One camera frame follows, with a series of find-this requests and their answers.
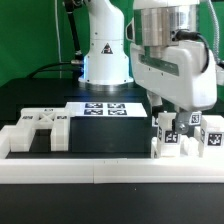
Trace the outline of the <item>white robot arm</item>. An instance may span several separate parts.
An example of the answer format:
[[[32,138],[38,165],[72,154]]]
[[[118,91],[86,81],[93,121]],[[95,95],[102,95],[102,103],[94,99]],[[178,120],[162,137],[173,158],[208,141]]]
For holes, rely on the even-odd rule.
[[[200,0],[134,0],[124,23],[110,0],[63,0],[75,48],[76,83],[111,91],[136,83],[147,90],[151,113],[175,106],[172,128],[186,133],[190,119],[217,101],[218,49],[197,31]]]

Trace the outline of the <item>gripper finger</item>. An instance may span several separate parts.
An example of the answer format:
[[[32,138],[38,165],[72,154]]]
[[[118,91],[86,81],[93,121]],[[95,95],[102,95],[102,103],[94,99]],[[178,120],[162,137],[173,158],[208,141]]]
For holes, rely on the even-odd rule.
[[[151,91],[147,92],[147,98],[150,103],[151,114],[157,117],[160,112],[164,111],[162,98]]]
[[[191,113],[188,111],[177,112],[172,120],[172,130],[177,134],[186,134],[189,130],[190,116]]]

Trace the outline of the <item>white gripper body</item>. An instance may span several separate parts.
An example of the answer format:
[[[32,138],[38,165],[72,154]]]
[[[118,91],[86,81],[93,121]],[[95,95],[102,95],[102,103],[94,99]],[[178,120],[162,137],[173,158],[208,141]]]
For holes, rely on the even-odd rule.
[[[150,47],[137,45],[134,21],[126,27],[135,82],[147,91],[186,111],[208,110],[217,101],[216,63],[202,42],[181,40],[165,47],[161,58]]]

